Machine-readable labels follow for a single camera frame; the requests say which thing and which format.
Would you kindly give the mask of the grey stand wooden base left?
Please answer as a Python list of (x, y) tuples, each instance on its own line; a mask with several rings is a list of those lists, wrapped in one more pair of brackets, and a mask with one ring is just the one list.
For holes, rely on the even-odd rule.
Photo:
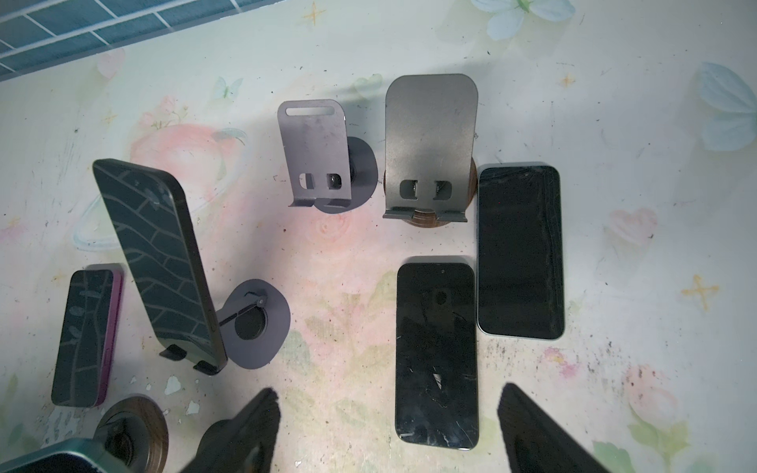
[(132, 395), (112, 405), (98, 423), (93, 440), (131, 472), (164, 471), (168, 425), (160, 406), (146, 395)]

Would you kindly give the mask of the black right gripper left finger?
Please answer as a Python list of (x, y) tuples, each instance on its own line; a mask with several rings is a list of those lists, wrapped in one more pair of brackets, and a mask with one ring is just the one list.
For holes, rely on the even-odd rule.
[(183, 472), (269, 472), (281, 411), (276, 391), (264, 388), (203, 445)]

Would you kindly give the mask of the grey stand rear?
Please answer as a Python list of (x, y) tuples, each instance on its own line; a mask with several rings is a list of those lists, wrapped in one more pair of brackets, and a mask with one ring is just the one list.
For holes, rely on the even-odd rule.
[(335, 100), (282, 102), (277, 119), (294, 207), (340, 214), (367, 203), (379, 180), (371, 146), (347, 134)]

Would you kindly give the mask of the grey stand centre right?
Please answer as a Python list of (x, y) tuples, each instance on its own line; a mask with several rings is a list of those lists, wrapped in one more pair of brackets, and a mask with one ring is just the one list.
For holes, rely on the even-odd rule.
[(221, 309), (208, 288), (161, 293), (150, 305), (151, 325), (164, 346), (161, 356), (189, 360), (201, 374), (215, 376), (228, 362), (245, 370), (270, 364), (288, 336), (291, 311), (284, 295), (271, 284), (252, 279), (238, 285)]

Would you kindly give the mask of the grey stand wooden base right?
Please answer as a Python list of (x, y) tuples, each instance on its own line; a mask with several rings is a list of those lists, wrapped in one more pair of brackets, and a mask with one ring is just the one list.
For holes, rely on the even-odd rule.
[(386, 91), (384, 218), (465, 223), (478, 90), (464, 74), (405, 75)]

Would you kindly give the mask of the teal edged black phone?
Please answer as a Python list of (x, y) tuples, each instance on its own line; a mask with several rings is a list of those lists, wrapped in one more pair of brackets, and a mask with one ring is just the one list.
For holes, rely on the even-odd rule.
[(565, 331), (560, 175), (554, 167), (481, 171), (477, 322), (491, 335), (554, 340)]

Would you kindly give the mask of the grey stand wooden base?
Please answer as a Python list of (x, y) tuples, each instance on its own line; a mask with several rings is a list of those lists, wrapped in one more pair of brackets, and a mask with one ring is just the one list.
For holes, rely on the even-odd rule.
[(160, 406), (146, 395), (132, 395), (112, 405), (98, 423), (93, 440), (131, 472), (164, 471), (168, 425)]
[(386, 91), (384, 218), (465, 223), (478, 90), (464, 74), (405, 75)]

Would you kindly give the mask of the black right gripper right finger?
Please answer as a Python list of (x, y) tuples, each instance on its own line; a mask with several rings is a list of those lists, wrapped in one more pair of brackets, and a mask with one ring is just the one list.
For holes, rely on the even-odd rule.
[(497, 414), (512, 472), (607, 472), (516, 384), (505, 384)]

